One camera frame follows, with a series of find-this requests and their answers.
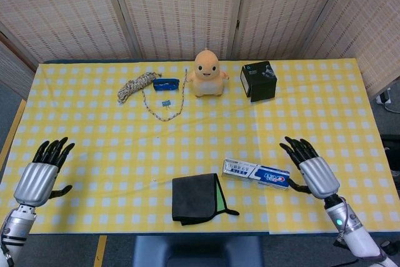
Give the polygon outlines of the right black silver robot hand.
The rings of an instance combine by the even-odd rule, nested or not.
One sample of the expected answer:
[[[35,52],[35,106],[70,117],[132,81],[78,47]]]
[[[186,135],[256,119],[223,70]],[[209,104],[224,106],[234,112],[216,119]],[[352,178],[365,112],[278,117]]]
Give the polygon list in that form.
[[[337,194],[340,183],[326,160],[318,155],[312,144],[305,139],[285,136],[280,143],[299,170],[305,185],[298,185],[289,178],[289,186],[297,192],[312,194],[317,199],[326,199]]]

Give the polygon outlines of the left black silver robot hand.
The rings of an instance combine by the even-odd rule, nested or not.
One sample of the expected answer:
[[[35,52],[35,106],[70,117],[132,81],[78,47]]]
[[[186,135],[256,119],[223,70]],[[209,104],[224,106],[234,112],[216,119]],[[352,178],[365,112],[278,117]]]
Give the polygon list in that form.
[[[72,190],[72,185],[55,190],[54,184],[69,152],[75,146],[68,138],[45,141],[38,147],[32,161],[27,164],[14,192],[21,205],[40,207],[49,199],[59,198]]]

